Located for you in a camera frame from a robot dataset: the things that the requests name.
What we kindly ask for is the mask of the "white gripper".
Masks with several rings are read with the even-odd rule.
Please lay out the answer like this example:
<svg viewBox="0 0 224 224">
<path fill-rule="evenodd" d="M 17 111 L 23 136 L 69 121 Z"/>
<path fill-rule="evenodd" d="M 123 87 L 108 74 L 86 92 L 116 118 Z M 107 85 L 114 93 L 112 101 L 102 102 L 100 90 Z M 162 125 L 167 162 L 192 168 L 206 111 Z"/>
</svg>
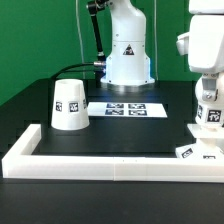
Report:
<svg viewBox="0 0 224 224">
<path fill-rule="evenodd" d="M 191 72 L 202 75 L 202 99 L 215 101 L 217 80 L 224 71 L 224 15 L 194 15 L 187 33 L 177 39 L 181 55 L 188 55 Z"/>
</svg>

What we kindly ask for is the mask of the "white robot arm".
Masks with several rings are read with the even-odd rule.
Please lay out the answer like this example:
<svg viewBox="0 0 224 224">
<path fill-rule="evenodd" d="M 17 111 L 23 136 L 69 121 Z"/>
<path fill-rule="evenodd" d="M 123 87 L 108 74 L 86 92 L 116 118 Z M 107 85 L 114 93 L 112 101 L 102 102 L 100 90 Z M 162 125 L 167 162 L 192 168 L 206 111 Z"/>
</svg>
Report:
<svg viewBox="0 0 224 224">
<path fill-rule="evenodd" d="M 154 82 L 150 58 L 145 53 L 146 17 L 130 0 L 109 0 L 112 18 L 112 52 L 106 58 L 105 87 L 136 91 Z M 189 68 L 200 73 L 197 93 L 212 102 L 221 93 L 224 73 L 224 0 L 189 0 L 193 15 L 190 30 L 176 45 L 188 56 Z"/>
</svg>

